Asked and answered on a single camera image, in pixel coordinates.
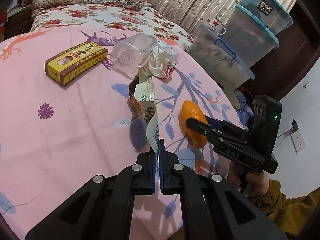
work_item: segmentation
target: blue handle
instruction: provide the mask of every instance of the blue handle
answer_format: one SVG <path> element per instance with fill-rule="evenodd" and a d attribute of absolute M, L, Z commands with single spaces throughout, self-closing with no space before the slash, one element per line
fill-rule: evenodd
<path fill-rule="evenodd" d="M 222 39 L 217 39 L 217 40 L 214 42 L 215 45 L 217 45 L 217 41 L 220 41 L 233 55 L 235 55 L 235 56 L 233 57 L 233 59 L 231 60 L 231 62 L 234 61 L 234 59 L 237 57 L 237 54 L 236 54 L 236 53 L 228 46 L 228 44 L 226 44 Z"/>

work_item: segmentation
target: crumpled paper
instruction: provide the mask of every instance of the crumpled paper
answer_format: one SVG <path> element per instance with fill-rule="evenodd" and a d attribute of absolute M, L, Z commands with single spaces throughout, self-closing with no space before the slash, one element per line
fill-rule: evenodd
<path fill-rule="evenodd" d="M 179 54 L 164 41 L 157 41 L 150 53 L 149 70 L 158 78 L 168 78 L 175 70 Z"/>

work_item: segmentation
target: wall socket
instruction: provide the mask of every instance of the wall socket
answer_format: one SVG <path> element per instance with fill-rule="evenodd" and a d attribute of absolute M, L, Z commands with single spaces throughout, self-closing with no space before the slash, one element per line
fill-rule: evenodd
<path fill-rule="evenodd" d="M 296 153 L 301 152 L 304 148 L 307 147 L 307 144 L 300 130 L 293 132 L 292 134 L 290 134 L 290 136 L 294 145 L 294 149 L 296 150 Z"/>

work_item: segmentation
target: orange fruit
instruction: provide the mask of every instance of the orange fruit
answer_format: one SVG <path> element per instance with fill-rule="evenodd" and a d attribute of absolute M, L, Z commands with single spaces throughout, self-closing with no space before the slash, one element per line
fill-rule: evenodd
<path fill-rule="evenodd" d="M 192 139 L 192 146 L 196 147 L 197 149 L 201 149 L 208 142 L 207 138 L 206 136 L 197 133 L 186 126 L 186 120 L 190 117 L 208 124 L 207 119 L 205 118 L 199 106 L 197 106 L 194 102 L 184 101 L 182 105 L 181 129 L 186 131 L 186 133 Z"/>

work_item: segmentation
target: white wall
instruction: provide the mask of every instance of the white wall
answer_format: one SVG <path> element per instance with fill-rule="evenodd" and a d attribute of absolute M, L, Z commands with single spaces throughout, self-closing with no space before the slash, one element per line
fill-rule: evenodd
<path fill-rule="evenodd" d="M 320 187 L 320 59 L 280 102 L 278 134 L 290 129 L 295 119 L 307 147 L 296 154 L 291 137 L 279 137 L 273 150 L 279 166 L 269 177 L 280 181 L 281 191 L 287 197 L 307 195 Z"/>

